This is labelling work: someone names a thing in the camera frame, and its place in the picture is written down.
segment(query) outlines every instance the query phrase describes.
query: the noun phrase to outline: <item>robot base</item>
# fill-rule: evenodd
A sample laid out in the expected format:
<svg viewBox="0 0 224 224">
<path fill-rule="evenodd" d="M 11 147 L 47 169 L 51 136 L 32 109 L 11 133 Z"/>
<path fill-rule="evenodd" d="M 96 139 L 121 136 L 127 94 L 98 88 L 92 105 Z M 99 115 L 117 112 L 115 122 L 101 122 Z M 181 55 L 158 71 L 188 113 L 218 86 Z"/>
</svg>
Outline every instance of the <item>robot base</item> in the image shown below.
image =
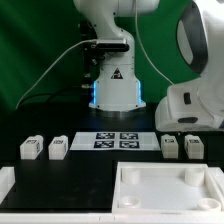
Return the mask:
<svg viewBox="0 0 224 224">
<path fill-rule="evenodd" d="M 112 118 L 112 119 L 125 119 L 143 114 L 146 111 L 146 108 L 141 107 L 130 111 L 103 111 L 97 108 L 90 108 L 90 111 L 94 115 L 100 117 Z"/>
<path fill-rule="evenodd" d="M 200 101 L 201 79 L 168 88 L 155 114 L 158 131 L 224 131 L 224 118 L 208 111 Z"/>
</svg>

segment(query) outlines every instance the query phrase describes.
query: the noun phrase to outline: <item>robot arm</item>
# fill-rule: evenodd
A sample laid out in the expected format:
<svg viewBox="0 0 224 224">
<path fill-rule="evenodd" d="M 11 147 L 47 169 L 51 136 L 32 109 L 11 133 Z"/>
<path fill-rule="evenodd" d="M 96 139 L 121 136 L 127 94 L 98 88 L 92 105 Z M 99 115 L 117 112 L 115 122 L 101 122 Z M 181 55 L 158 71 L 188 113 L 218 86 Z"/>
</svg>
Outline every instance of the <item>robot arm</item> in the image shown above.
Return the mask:
<svg viewBox="0 0 224 224">
<path fill-rule="evenodd" d="M 159 4 L 159 0 L 74 0 L 96 31 L 96 47 L 105 50 L 100 75 L 94 83 L 94 99 L 89 104 L 105 116 L 128 116 L 130 111 L 145 107 L 134 73 L 134 38 L 114 21 L 116 16 L 134 16 L 136 2 L 139 15 L 154 11 Z"/>
<path fill-rule="evenodd" d="M 183 12 L 177 40 L 199 78 L 170 86 L 156 111 L 160 131 L 224 129 L 224 3 L 194 0 Z"/>
<path fill-rule="evenodd" d="M 154 11 L 159 0 L 136 0 L 139 15 Z M 114 17 L 135 15 L 135 0 L 74 0 L 75 6 L 94 26 L 99 39 L 120 39 L 122 29 Z"/>
</svg>

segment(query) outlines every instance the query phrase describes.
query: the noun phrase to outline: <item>warning label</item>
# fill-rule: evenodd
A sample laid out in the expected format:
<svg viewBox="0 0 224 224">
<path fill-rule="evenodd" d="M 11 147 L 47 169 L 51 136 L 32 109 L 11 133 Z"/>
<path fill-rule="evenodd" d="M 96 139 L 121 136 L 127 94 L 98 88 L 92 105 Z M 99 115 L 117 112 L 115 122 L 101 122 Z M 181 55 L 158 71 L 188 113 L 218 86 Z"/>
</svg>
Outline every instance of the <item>warning label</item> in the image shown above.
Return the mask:
<svg viewBox="0 0 224 224">
<path fill-rule="evenodd" d="M 117 68 L 112 75 L 111 79 L 123 79 L 120 70 Z"/>
</svg>

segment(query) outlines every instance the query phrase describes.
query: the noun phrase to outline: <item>black cable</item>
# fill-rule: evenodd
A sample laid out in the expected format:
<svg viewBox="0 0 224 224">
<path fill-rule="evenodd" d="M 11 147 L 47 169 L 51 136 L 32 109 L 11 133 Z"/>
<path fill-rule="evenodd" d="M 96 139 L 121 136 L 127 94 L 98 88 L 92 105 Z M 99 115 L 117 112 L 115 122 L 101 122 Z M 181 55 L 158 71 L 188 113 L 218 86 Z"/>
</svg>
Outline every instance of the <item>black cable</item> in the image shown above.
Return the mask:
<svg viewBox="0 0 224 224">
<path fill-rule="evenodd" d="M 18 108 L 21 107 L 22 104 L 23 104 L 25 101 L 27 101 L 27 100 L 29 100 L 29 99 L 31 99 L 31 98 L 35 98 L 35 97 L 38 97 L 38 96 L 51 96 L 51 95 L 52 95 L 52 93 L 39 93 L 39 94 L 34 94 L 34 95 L 31 95 L 31 96 L 27 96 L 26 98 L 24 98 L 24 99 L 19 103 Z"/>
<path fill-rule="evenodd" d="M 22 104 L 24 104 L 27 100 L 29 99 L 32 99 L 32 98 L 35 98 L 35 97 L 39 97 L 39 96 L 50 96 L 45 102 L 48 103 L 50 102 L 53 98 L 59 96 L 60 94 L 62 93 L 65 93 L 66 91 L 69 91 L 69 90 L 72 90 L 72 89 L 82 89 L 80 86 L 71 86 L 71 87 L 67 87 L 67 88 L 64 88 L 62 90 L 59 90 L 55 93 L 39 93 L 39 94 L 34 94 L 34 95 L 30 95 L 30 96 L 27 96 L 26 98 L 24 98 L 20 104 L 18 105 L 18 108 L 22 106 Z"/>
<path fill-rule="evenodd" d="M 52 99 L 54 99 L 55 97 L 59 96 L 61 93 L 67 92 L 69 90 L 82 90 L 81 86 L 71 86 L 71 87 L 67 87 L 65 89 L 59 90 L 55 93 L 53 93 L 46 101 L 45 103 L 49 103 Z"/>
</svg>

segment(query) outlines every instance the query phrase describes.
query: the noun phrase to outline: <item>black label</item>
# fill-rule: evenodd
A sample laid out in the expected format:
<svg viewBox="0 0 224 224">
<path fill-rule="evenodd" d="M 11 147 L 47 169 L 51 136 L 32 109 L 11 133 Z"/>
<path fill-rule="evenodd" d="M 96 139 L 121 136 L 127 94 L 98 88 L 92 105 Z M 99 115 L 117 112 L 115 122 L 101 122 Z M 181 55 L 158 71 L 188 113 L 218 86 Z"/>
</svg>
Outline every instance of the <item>black label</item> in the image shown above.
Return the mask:
<svg viewBox="0 0 224 224">
<path fill-rule="evenodd" d="M 199 143 L 199 141 L 196 140 L 196 139 L 190 139 L 189 142 L 190 142 L 190 143 Z"/>
<path fill-rule="evenodd" d="M 97 133 L 96 139 L 114 139 L 115 133 Z"/>
<path fill-rule="evenodd" d="M 111 79 L 123 79 L 120 70 L 117 68 L 112 75 Z"/>
<path fill-rule="evenodd" d="M 138 141 L 120 141 L 121 149 L 139 149 L 140 145 Z"/>
<path fill-rule="evenodd" d="M 137 140 L 138 134 L 137 133 L 120 133 L 120 139 Z"/>
<path fill-rule="evenodd" d="M 165 142 L 166 143 L 174 143 L 174 140 L 173 139 L 165 139 Z"/>
<path fill-rule="evenodd" d="M 26 143 L 27 144 L 35 144 L 37 142 L 37 140 L 28 140 Z"/>
<path fill-rule="evenodd" d="M 62 144 L 63 143 L 63 140 L 55 140 L 54 142 L 53 142 L 53 144 Z"/>
<path fill-rule="evenodd" d="M 94 144 L 95 149 L 107 149 L 113 147 L 114 147 L 114 141 L 96 141 Z"/>
</svg>

